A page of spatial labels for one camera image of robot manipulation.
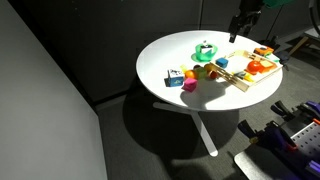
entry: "table top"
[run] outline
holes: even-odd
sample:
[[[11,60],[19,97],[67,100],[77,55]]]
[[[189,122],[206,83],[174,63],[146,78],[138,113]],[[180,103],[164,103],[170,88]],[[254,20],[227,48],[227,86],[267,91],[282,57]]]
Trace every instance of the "table top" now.
[[[224,79],[198,80],[196,89],[188,92],[178,87],[167,87],[169,69],[180,70],[181,65],[192,69],[194,65],[204,66],[192,59],[195,47],[204,40],[218,47],[212,61],[235,50],[253,52],[260,44],[242,36],[234,43],[229,42],[229,33],[220,31],[185,31],[162,37],[149,44],[139,55],[137,74],[143,85],[158,98],[190,110],[223,111],[248,107],[271,96],[280,86],[282,69],[263,82],[243,92]]]

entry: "toy block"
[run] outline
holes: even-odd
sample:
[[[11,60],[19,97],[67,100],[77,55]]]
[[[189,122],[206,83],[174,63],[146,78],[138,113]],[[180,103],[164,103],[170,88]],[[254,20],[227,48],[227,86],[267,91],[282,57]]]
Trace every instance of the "toy block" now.
[[[219,58],[219,59],[216,60],[216,64],[224,69],[228,65],[228,60],[225,59],[225,58]]]
[[[168,70],[168,79],[169,79],[169,86],[182,86],[184,80],[184,74],[182,71],[177,71],[173,69]]]
[[[207,77],[207,70],[204,67],[194,69],[197,79],[205,79]]]
[[[193,92],[194,89],[196,89],[197,87],[197,80],[196,79],[192,79],[192,78],[187,78],[184,81],[184,85],[182,87],[182,89],[189,91],[189,92]]]

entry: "floor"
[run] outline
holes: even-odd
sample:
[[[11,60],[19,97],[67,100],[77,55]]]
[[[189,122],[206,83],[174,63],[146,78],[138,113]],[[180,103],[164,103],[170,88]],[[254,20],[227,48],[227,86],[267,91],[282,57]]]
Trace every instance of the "floor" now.
[[[270,110],[278,100],[289,108],[308,100],[320,101],[320,52],[304,47],[293,54],[283,69],[279,89],[254,106],[200,113],[219,150],[208,155],[189,115],[152,107],[160,101],[143,86],[126,96],[97,107],[109,180],[214,180],[247,179],[234,156],[250,143],[237,124],[246,119],[256,130],[267,122],[283,120]]]

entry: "table leg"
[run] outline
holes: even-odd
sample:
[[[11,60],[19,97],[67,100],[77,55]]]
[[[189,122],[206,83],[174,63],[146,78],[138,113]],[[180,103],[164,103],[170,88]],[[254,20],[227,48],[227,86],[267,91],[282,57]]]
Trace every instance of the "table leg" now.
[[[177,113],[182,113],[182,114],[189,114],[191,115],[194,124],[196,125],[199,134],[211,156],[217,156],[218,155],[218,150],[216,146],[213,144],[213,141],[204,126],[201,117],[199,116],[199,112],[193,111],[193,110],[187,110],[183,108],[179,108],[177,106],[171,105],[171,104],[166,104],[166,103],[160,103],[160,102],[155,102],[153,103],[153,107],[162,109],[162,110],[167,110],[167,111],[173,111]]]

